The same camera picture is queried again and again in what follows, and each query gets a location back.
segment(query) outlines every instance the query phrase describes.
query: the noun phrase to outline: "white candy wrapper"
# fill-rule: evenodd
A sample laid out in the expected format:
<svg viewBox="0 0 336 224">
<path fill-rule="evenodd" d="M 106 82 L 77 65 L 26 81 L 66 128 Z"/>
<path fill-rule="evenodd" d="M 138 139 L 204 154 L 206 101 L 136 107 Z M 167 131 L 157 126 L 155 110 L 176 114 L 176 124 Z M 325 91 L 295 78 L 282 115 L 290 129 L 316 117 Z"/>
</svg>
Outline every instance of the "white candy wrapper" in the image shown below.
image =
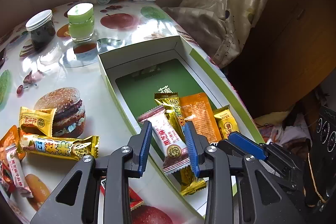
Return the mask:
<svg viewBox="0 0 336 224">
<path fill-rule="evenodd" d="M 190 159 L 185 143 L 169 123 L 165 112 L 165 107 L 160 105 L 142 114 L 138 121 L 152 123 L 153 137 L 165 156 L 162 170 L 170 174 L 190 165 Z"/>
<path fill-rule="evenodd" d="M 6 157 L 17 191 L 24 198 L 32 198 L 33 194 L 26 182 L 25 175 L 23 174 L 21 163 L 17 154 L 17 146 L 15 144 L 6 148 Z"/>
</svg>

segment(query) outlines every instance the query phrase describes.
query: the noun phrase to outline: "jar lid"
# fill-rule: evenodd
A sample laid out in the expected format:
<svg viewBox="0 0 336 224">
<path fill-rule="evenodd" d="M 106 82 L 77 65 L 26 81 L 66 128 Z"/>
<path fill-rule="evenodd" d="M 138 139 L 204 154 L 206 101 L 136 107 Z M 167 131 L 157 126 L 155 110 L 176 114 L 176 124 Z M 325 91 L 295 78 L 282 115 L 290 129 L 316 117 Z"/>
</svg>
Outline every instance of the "jar lid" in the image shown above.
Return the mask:
<svg viewBox="0 0 336 224">
<path fill-rule="evenodd" d="M 79 3 L 68 11 L 70 23 L 83 23 L 93 16 L 92 3 Z"/>
<path fill-rule="evenodd" d="M 34 15 L 26 23 L 27 31 L 33 31 L 38 27 L 41 27 L 44 23 L 48 22 L 53 17 L 53 12 L 51 10 L 45 10 Z"/>
</svg>

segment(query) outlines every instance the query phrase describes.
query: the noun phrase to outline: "green jar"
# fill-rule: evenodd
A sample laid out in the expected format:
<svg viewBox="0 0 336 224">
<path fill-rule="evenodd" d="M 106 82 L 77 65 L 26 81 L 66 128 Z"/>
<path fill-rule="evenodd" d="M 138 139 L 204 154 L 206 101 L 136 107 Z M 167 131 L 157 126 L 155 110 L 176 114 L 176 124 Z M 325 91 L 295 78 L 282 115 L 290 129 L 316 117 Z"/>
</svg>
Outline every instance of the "green jar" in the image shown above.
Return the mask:
<svg viewBox="0 0 336 224">
<path fill-rule="evenodd" d="M 73 41 L 90 39 L 95 28 L 93 4 L 79 3 L 68 11 L 69 34 Z"/>
</svg>

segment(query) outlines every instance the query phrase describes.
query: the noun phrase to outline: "candy wrapper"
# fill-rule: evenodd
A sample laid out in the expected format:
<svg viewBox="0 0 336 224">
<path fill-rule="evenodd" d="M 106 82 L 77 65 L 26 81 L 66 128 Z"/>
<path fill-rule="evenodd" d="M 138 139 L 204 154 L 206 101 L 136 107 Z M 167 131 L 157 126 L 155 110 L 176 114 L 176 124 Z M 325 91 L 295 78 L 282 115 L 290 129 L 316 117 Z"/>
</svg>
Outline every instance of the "candy wrapper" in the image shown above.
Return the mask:
<svg viewBox="0 0 336 224">
<path fill-rule="evenodd" d="M 227 139 L 229 134 L 233 131 L 239 132 L 236 120 L 233 118 L 228 106 L 216 109 L 213 115 L 216 119 L 222 139 Z"/>
<path fill-rule="evenodd" d="M 187 166 L 180 170 L 181 173 L 181 195 L 192 195 L 195 194 L 198 190 L 201 190 L 207 186 L 207 183 L 204 179 L 198 179 L 195 177 L 195 174 L 192 172 L 191 167 Z"/>
<path fill-rule="evenodd" d="M 102 179 L 100 183 L 100 190 L 105 196 L 105 186 L 106 186 L 106 179 Z M 136 192 L 133 191 L 131 187 L 128 187 L 128 194 L 129 194 L 129 206 L 131 207 L 131 211 L 135 208 L 138 208 L 140 205 L 142 205 L 144 202 L 143 200 L 138 196 Z"/>
<path fill-rule="evenodd" d="M 19 133 L 16 125 L 12 126 L 5 136 L 2 137 L 0 141 L 0 161 L 2 161 L 7 167 L 9 166 L 7 157 L 6 157 L 6 148 L 11 144 L 15 143 L 16 145 L 19 142 Z M 19 159 L 22 160 L 25 157 L 26 153 L 19 153 Z"/>
<path fill-rule="evenodd" d="M 39 130 L 46 136 L 52 136 L 56 110 L 57 108 L 32 110 L 22 106 L 19 126 L 27 133 L 39 134 Z"/>
<path fill-rule="evenodd" d="M 99 136 L 90 136 L 84 140 L 75 138 L 55 138 L 25 133 L 21 130 L 19 152 L 80 160 L 85 155 L 98 157 Z"/>
<path fill-rule="evenodd" d="M 166 174 L 173 173 L 190 165 L 188 150 L 185 143 L 170 125 L 163 105 L 157 106 L 142 114 L 138 122 L 150 121 L 153 127 L 153 137 L 163 152 L 163 171 Z"/>
<path fill-rule="evenodd" d="M 23 174 L 20 160 L 17 155 L 17 146 L 15 144 L 12 144 L 6 148 L 6 156 L 9 163 L 10 172 L 12 173 L 14 185 L 18 192 L 24 198 L 32 198 L 33 194 L 26 182 L 25 175 Z"/>
<path fill-rule="evenodd" d="M 204 92 L 180 98 L 182 114 L 186 121 L 193 121 L 198 134 L 206 136 L 209 143 L 219 142 L 222 137 Z"/>
<path fill-rule="evenodd" d="M 164 105 L 166 109 L 166 116 L 169 123 L 175 129 L 176 133 L 180 136 L 181 140 L 185 142 L 184 139 L 185 121 L 182 115 L 179 95 L 177 94 L 177 92 L 155 93 L 154 100 L 158 105 Z"/>
<path fill-rule="evenodd" d="M 175 129 L 181 140 L 184 139 L 184 117 L 182 115 L 182 109 L 180 106 L 180 100 L 178 93 L 155 93 L 154 100 L 158 105 L 163 105 L 166 109 L 166 117 L 172 127 Z M 198 190 L 206 187 L 204 179 L 198 179 L 195 177 L 190 166 L 182 168 L 180 170 L 181 175 L 181 194 L 192 195 Z"/>
<path fill-rule="evenodd" d="M 0 184 L 8 196 L 15 190 L 15 185 L 11 171 L 4 162 L 0 162 Z"/>
</svg>

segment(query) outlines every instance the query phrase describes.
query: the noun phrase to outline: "gold candy wrapper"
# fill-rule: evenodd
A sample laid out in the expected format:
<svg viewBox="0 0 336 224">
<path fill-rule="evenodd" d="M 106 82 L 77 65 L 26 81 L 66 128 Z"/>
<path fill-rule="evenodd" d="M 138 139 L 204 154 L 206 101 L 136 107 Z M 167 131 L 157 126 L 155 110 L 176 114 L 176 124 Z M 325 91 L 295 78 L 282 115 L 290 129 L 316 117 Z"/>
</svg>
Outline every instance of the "gold candy wrapper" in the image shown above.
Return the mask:
<svg viewBox="0 0 336 224">
<path fill-rule="evenodd" d="M 236 120 L 233 118 L 228 106 L 216 109 L 213 112 L 213 115 L 217 122 L 222 139 L 227 139 L 229 134 L 233 131 L 239 132 Z"/>
<path fill-rule="evenodd" d="M 46 136 L 53 133 L 53 121 L 57 108 L 28 109 L 20 108 L 19 127 L 27 133 L 39 134 L 41 131 Z"/>
<path fill-rule="evenodd" d="M 180 191 L 181 195 L 192 195 L 207 186 L 204 179 L 198 179 L 195 177 L 195 174 L 192 172 L 190 166 L 182 168 L 180 173 L 182 181 Z"/>
<path fill-rule="evenodd" d="M 99 136 L 84 140 L 55 138 L 25 133 L 21 130 L 18 151 L 31 152 L 56 158 L 80 160 L 85 155 L 98 157 Z"/>
<path fill-rule="evenodd" d="M 166 109 L 166 116 L 169 123 L 175 129 L 181 140 L 184 139 L 184 125 L 185 121 L 182 115 L 179 95 L 177 92 L 172 93 L 155 93 L 154 100 L 158 105 L 164 105 Z"/>
</svg>

